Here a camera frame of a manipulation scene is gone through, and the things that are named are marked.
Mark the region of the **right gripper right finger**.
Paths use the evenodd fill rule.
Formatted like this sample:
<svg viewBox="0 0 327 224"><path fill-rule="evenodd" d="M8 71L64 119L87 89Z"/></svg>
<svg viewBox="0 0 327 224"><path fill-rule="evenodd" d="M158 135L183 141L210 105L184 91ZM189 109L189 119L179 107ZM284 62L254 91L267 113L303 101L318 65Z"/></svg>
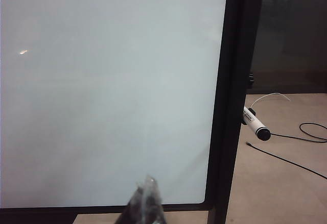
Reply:
<svg viewBox="0 0 327 224"><path fill-rule="evenodd" d="M157 181L150 175L143 185L143 223L167 223Z"/></svg>

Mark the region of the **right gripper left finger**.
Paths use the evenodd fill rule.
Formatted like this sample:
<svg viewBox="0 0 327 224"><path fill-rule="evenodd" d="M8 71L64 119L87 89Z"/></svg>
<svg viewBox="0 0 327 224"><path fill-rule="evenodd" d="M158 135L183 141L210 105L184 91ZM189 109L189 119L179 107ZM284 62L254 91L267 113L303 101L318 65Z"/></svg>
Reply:
<svg viewBox="0 0 327 224"><path fill-rule="evenodd" d="M116 224L146 223L143 210L144 187L138 186L127 206L116 220Z"/></svg>

